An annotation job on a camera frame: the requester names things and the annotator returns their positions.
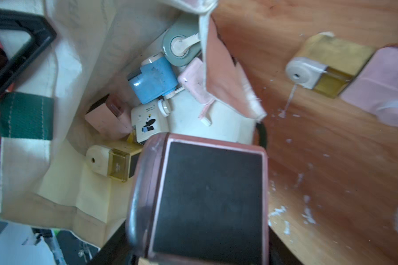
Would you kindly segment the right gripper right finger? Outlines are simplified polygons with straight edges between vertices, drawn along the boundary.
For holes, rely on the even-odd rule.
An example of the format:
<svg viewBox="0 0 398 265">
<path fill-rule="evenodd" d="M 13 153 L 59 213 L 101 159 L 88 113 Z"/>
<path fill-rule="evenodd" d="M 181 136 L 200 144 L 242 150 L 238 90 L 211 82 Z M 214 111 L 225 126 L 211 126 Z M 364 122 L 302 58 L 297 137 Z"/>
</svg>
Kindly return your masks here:
<svg viewBox="0 0 398 265">
<path fill-rule="evenodd" d="M 271 227 L 269 227 L 269 254 L 270 265 L 302 265 Z"/>
</svg>

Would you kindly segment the pink square pencil sharpener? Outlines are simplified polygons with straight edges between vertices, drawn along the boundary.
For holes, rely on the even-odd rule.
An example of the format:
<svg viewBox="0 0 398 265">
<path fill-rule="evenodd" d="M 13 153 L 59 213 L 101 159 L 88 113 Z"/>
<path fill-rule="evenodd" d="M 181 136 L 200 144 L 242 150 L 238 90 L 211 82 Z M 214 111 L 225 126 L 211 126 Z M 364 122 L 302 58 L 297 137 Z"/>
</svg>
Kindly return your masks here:
<svg viewBox="0 0 398 265">
<path fill-rule="evenodd" d="M 341 93 L 341 99 L 398 127 L 398 48 L 379 49 Z"/>
</svg>

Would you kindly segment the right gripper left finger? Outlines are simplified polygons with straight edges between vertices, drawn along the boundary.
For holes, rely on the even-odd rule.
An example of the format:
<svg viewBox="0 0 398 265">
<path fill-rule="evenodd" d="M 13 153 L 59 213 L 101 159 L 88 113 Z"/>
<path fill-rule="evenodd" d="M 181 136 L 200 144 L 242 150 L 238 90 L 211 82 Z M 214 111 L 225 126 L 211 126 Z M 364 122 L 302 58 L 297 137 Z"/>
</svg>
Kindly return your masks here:
<svg viewBox="0 0 398 265">
<path fill-rule="evenodd" d="M 126 223 L 117 229 L 88 265 L 135 265 L 136 255 L 128 243 Z"/>
</svg>

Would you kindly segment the pale pink sharpener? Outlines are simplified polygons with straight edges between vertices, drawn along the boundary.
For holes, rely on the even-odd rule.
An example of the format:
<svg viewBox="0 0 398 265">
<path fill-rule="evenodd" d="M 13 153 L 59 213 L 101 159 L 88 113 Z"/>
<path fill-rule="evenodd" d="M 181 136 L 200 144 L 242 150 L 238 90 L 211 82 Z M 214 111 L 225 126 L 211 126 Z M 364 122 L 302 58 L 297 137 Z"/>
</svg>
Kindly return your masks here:
<svg viewBox="0 0 398 265">
<path fill-rule="evenodd" d="M 122 139 L 133 131 L 130 107 L 116 94 L 107 94 L 91 105 L 85 120 L 109 140 Z"/>
</svg>

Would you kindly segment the blue crank pencil sharpener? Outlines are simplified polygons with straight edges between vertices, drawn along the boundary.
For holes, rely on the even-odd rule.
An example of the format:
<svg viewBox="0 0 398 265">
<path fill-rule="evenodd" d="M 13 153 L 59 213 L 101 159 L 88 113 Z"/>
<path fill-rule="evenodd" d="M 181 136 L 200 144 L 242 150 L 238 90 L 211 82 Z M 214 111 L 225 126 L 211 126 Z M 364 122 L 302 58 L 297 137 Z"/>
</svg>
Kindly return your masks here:
<svg viewBox="0 0 398 265">
<path fill-rule="evenodd" d="M 128 83 L 141 104 L 147 104 L 177 89 L 179 82 L 162 53 L 145 59 L 140 68 L 127 76 Z"/>
</svg>

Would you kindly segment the pink black-top pencil sharpener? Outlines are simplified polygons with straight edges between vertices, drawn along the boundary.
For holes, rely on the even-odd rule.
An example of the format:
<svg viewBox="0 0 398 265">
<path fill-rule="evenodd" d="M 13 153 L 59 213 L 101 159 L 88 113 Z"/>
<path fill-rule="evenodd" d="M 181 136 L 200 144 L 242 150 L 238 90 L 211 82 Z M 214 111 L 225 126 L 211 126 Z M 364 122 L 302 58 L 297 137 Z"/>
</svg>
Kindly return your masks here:
<svg viewBox="0 0 398 265">
<path fill-rule="evenodd" d="M 171 265 L 269 262 L 268 157 L 255 145 L 153 135 L 126 220 L 134 254 Z"/>
</svg>

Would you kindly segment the yellow pencil sharpener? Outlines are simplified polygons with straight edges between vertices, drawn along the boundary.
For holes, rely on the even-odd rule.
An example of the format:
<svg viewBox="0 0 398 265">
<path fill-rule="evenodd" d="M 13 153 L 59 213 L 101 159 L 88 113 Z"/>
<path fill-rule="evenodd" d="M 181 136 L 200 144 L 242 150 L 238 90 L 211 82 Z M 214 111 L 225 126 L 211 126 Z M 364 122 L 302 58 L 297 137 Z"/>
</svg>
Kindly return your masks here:
<svg viewBox="0 0 398 265">
<path fill-rule="evenodd" d="M 309 37 L 287 63 L 295 84 L 336 98 L 367 64 L 376 48 L 335 37 L 331 32 Z"/>
<path fill-rule="evenodd" d="M 99 175 L 127 182 L 135 174 L 142 149 L 142 145 L 128 142 L 93 145 L 86 152 L 86 163 Z"/>
</svg>

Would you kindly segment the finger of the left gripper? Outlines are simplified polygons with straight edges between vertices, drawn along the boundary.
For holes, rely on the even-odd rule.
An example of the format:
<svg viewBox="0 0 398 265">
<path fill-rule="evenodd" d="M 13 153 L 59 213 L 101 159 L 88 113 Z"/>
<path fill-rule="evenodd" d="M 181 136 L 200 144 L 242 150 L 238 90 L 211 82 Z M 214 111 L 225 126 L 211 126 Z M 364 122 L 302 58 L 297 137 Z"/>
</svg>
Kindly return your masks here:
<svg viewBox="0 0 398 265">
<path fill-rule="evenodd" d="M 45 17 L 0 9 L 0 97 L 56 37 Z"/>
</svg>

